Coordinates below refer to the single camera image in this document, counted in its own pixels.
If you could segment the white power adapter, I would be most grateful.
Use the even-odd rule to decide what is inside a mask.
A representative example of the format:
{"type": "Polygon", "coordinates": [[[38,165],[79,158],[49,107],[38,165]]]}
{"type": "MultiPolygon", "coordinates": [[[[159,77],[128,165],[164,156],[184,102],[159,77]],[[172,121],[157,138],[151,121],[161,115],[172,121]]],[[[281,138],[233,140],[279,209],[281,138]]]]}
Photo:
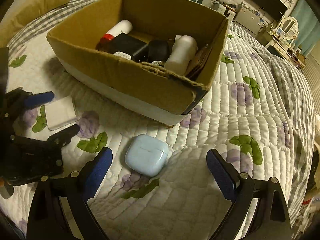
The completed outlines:
{"type": "Polygon", "coordinates": [[[48,129],[54,131],[77,120],[71,96],[59,99],[45,106],[48,129]]]}
{"type": "Polygon", "coordinates": [[[127,60],[131,60],[131,55],[127,54],[127,53],[124,53],[124,52],[121,52],[121,51],[117,51],[114,53],[114,56],[118,56],[118,57],[122,57],[124,59],[127,59],[127,60]]]}

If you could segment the light blue earbuds case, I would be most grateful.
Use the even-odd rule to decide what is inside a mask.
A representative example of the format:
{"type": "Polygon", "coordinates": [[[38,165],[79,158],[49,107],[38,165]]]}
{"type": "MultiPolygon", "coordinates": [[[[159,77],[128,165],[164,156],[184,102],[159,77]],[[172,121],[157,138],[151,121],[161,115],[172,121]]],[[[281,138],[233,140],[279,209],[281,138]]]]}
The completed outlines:
{"type": "Polygon", "coordinates": [[[154,177],[163,168],[169,154],[166,142],[141,134],[135,137],[125,154],[126,165],[148,177],[154,177]]]}

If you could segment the black rectangular box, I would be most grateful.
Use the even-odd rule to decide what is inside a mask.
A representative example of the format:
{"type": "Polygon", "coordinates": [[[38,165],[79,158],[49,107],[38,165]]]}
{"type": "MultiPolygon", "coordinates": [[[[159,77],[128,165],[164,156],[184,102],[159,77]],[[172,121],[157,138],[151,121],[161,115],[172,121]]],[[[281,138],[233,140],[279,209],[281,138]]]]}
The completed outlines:
{"type": "Polygon", "coordinates": [[[130,59],[141,62],[148,56],[148,44],[127,34],[120,34],[106,43],[103,48],[107,53],[130,55],[130,59]]]}

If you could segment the white bottle red cap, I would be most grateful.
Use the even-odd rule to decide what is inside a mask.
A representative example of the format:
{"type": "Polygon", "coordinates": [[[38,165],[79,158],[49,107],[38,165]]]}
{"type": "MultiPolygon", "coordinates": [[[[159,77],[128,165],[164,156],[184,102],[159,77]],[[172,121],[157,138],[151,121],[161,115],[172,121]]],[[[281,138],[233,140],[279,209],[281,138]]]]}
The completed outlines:
{"type": "Polygon", "coordinates": [[[107,31],[100,39],[99,43],[104,45],[110,42],[120,34],[128,34],[132,30],[132,23],[128,20],[122,20],[107,31]]]}

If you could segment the white cylindrical device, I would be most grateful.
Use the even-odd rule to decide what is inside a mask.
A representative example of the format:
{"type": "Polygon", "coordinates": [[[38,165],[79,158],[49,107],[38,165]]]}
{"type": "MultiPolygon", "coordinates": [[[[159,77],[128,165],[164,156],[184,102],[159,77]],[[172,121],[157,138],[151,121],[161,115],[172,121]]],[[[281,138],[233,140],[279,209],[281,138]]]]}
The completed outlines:
{"type": "Polygon", "coordinates": [[[197,53],[196,40],[188,35],[176,35],[172,52],[164,64],[164,68],[183,76],[187,70],[189,62],[197,53]]]}

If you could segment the pink glitter case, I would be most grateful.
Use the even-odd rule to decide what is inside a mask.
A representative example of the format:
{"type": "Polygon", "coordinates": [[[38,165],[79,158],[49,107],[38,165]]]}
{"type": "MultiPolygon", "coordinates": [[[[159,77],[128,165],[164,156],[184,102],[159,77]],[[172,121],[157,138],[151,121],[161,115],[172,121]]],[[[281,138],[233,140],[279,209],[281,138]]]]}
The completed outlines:
{"type": "Polygon", "coordinates": [[[202,72],[204,65],[206,64],[212,46],[210,44],[202,47],[194,56],[194,58],[189,62],[187,70],[185,72],[185,77],[189,80],[195,81],[202,72]]]}

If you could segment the floral quilted bedspread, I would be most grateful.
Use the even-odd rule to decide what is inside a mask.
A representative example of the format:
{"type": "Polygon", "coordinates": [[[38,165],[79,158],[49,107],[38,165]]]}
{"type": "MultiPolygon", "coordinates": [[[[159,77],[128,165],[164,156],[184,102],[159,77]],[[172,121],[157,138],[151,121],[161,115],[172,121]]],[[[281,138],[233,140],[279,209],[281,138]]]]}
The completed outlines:
{"type": "Polygon", "coordinates": [[[208,239],[230,206],[207,167],[210,149],[255,179],[277,177],[285,196],[292,189],[293,125],[272,74],[232,31],[225,52],[233,62],[220,63],[211,90],[173,128],[125,109],[69,75],[45,34],[27,43],[20,67],[9,69],[7,89],[73,98],[81,130],[62,150],[65,175],[81,169],[101,146],[112,150],[112,165],[88,202],[110,239],[208,239]],[[166,165],[153,178],[131,171],[124,161],[141,134],[169,147],[166,165]]]}

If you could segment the beige pillow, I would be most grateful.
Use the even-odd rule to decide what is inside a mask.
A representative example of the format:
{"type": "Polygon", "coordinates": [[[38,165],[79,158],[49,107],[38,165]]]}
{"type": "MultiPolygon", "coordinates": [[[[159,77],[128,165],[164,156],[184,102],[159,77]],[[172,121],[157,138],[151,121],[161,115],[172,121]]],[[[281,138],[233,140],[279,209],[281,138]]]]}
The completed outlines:
{"type": "Polygon", "coordinates": [[[6,46],[28,23],[69,1],[14,0],[9,7],[1,5],[1,10],[7,9],[6,12],[1,12],[1,47],[6,46]]]}

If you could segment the open cardboard box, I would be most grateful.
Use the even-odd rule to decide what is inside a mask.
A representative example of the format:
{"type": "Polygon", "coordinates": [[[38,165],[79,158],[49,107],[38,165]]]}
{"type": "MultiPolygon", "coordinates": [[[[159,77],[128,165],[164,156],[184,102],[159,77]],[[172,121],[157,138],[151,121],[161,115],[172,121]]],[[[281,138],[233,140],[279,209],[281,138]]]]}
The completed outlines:
{"type": "Polygon", "coordinates": [[[98,0],[73,13],[47,34],[64,68],[89,88],[127,109],[174,126],[211,89],[229,21],[190,0],[98,0]],[[121,20],[132,23],[131,36],[172,42],[194,38],[209,51],[194,78],[148,62],[135,62],[97,50],[101,37],[121,20]]]}

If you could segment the white dressing table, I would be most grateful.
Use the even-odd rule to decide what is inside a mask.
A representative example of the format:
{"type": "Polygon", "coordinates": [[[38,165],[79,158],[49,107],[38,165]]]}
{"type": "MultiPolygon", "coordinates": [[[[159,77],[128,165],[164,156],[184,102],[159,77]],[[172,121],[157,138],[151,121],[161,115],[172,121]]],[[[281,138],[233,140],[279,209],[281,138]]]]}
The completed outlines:
{"type": "Polygon", "coordinates": [[[271,35],[266,29],[259,31],[256,39],[273,55],[285,59],[299,69],[305,68],[305,63],[295,57],[294,53],[287,45],[282,44],[275,36],[271,35]]]}

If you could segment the oval vanity mirror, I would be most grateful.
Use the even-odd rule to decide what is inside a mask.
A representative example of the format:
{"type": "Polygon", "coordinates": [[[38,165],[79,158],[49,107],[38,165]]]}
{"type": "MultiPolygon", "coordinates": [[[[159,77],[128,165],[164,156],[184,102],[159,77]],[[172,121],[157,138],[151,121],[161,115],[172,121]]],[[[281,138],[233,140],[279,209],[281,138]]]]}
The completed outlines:
{"type": "Polygon", "coordinates": [[[292,16],[281,20],[279,27],[284,32],[283,38],[285,40],[295,39],[299,34],[298,21],[292,16]]]}

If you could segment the green window curtain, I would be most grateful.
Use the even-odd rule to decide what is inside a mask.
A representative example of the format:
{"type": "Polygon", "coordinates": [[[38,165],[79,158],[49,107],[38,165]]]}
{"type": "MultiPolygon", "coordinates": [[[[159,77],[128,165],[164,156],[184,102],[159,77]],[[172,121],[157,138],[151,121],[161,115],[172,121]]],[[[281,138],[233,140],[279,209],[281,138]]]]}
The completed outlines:
{"type": "Polygon", "coordinates": [[[291,16],[298,21],[298,37],[295,41],[301,46],[302,54],[307,56],[319,41],[319,20],[306,0],[298,0],[291,16]]]}

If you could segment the silver mini fridge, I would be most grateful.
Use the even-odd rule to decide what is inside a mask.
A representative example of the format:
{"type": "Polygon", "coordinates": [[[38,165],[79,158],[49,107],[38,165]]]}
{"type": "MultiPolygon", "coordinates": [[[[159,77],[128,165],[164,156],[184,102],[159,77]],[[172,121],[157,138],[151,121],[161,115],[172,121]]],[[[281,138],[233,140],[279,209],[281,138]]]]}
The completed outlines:
{"type": "Polygon", "coordinates": [[[254,35],[257,35],[257,33],[260,31],[260,28],[263,26],[263,21],[261,18],[244,6],[240,7],[234,21],[242,27],[245,27],[254,35]]]}

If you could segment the white suitcase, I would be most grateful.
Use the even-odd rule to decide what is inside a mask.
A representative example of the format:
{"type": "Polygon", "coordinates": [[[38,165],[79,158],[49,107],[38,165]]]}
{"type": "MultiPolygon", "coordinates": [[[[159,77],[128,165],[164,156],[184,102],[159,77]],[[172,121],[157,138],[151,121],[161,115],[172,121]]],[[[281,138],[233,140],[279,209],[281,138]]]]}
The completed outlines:
{"type": "Polygon", "coordinates": [[[234,16],[233,11],[229,9],[227,6],[221,4],[221,3],[214,3],[211,5],[211,8],[220,14],[226,16],[227,18],[231,18],[234,16]]]}

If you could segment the black wall television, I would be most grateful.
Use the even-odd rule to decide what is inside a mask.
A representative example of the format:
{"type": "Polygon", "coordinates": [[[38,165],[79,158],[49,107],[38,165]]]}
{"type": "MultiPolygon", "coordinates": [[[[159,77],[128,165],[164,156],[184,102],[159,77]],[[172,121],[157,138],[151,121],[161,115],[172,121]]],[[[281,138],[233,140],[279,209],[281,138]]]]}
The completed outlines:
{"type": "Polygon", "coordinates": [[[287,11],[286,5],[281,0],[251,0],[261,7],[275,21],[279,22],[287,11]]]}

